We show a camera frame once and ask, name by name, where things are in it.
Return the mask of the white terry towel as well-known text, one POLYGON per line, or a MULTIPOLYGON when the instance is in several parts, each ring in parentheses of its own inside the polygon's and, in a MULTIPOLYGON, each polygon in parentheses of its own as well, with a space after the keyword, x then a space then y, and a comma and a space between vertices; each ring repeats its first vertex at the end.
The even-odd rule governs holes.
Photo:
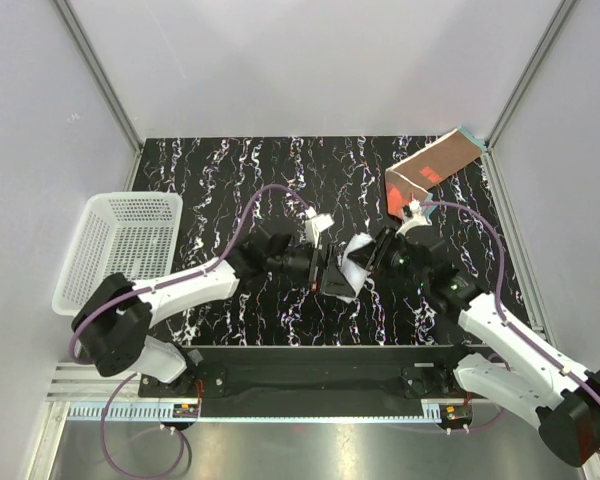
POLYGON ((369 276, 369 272, 358 266, 349 258, 349 255, 354 250, 358 250, 369 245, 372 241, 373 238, 367 233, 359 233, 355 234, 347 244, 341 260, 340 272, 353 289, 353 292, 345 294, 344 296, 338 296, 338 299, 346 303, 351 303, 357 298, 358 294, 362 290, 362 287, 369 276))

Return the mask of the brown towel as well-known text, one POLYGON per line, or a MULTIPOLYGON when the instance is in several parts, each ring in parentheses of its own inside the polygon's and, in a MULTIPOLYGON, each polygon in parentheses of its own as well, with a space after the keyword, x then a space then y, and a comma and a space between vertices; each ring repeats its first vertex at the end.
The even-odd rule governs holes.
POLYGON ((458 127, 385 170, 388 213, 402 220, 413 200, 425 202, 430 190, 464 169, 487 150, 484 141, 458 127))

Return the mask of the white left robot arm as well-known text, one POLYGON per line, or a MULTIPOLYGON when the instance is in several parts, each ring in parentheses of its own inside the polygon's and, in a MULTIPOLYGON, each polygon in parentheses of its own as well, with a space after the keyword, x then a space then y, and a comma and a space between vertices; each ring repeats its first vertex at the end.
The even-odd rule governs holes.
POLYGON ((151 329, 181 311, 228 299, 241 284, 268 273, 345 301, 358 295, 363 282, 348 253, 338 253, 333 245, 319 240, 296 244, 289 234, 260 229, 225 257, 197 269, 146 282, 110 275, 74 318, 72 329, 101 377, 134 372, 183 396, 195 386, 197 362, 175 344, 152 337, 151 329))

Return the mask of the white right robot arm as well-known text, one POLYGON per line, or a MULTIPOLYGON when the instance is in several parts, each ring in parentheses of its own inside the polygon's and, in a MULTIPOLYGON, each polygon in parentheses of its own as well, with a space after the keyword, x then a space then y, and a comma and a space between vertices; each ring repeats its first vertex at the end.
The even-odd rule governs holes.
POLYGON ((600 369, 591 371, 537 336, 496 295, 457 268, 444 240, 426 226, 354 236, 343 257, 349 279, 381 274, 414 283, 440 315, 500 356, 497 368, 465 352, 434 371, 446 396, 484 397, 537 430, 564 463, 583 466, 600 453, 600 369))

